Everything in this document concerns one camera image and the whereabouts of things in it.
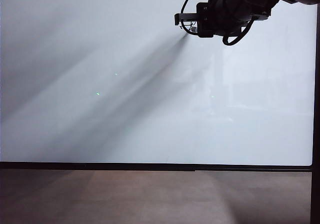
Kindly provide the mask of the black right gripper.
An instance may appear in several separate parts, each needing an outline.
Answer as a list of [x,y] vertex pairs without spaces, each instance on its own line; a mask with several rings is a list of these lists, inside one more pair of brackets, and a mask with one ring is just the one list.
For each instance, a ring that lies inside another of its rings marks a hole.
[[174,24],[197,21],[197,33],[201,38],[212,38],[215,35],[237,37],[246,26],[245,21],[237,20],[231,14],[224,0],[208,0],[198,3],[196,7],[196,13],[175,14]]

